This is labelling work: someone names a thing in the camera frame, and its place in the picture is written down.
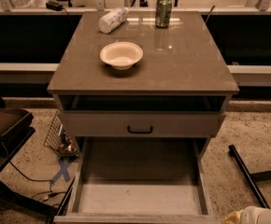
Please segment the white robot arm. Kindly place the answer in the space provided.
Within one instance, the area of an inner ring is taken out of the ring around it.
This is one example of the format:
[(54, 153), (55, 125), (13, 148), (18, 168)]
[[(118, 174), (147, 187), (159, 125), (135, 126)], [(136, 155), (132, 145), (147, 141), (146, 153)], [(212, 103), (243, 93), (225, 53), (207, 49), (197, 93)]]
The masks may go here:
[(230, 213), (221, 224), (271, 224), (271, 209), (248, 206)]

